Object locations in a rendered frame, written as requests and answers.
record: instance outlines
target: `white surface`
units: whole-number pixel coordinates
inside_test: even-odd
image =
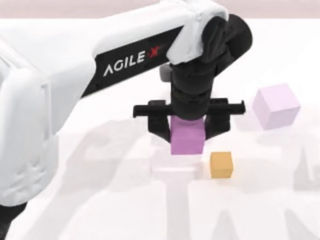
[[[17,74],[0,88],[0,204],[23,204],[52,180],[54,139],[93,78],[98,54],[183,26],[166,55],[172,64],[188,62],[202,54],[202,31],[215,16],[227,20],[228,12],[211,0],[163,0],[104,19],[4,21],[0,57]]]
[[[59,170],[8,240],[318,240],[319,20],[248,20],[252,49],[214,83],[246,101],[203,156],[170,156],[132,108],[169,99],[158,70],[82,100],[60,132]],[[263,132],[250,109],[260,87],[289,83],[292,127]],[[231,151],[231,179],[209,178],[209,155]]]

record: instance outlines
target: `pink cube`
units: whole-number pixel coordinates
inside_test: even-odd
[[[301,106],[286,83],[258,90],[252,109],[264,130],[293,124]]]
[[[206,141],[204,120],[183,120],[171,117],[171,154],[196,155],[202,154]]]

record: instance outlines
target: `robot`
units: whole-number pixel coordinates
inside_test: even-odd
[[[0,28],[0,240],[53,179],[57,133],[80,99],[169,63],[171,103],[133,107],[133,117],[148,117],[150,133],[170,142],[167,116],[205,117],[210,139],[246,111],[243,101],[211,98],[214,78],[253,42],[244,20],[212,0],[161,0],[104,19],[57,21]]]

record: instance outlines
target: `yellow cube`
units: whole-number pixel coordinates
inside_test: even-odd
[[[234,165],[231,152],[212,152],[210,156],[211,177],[214,179],[231,178]]]

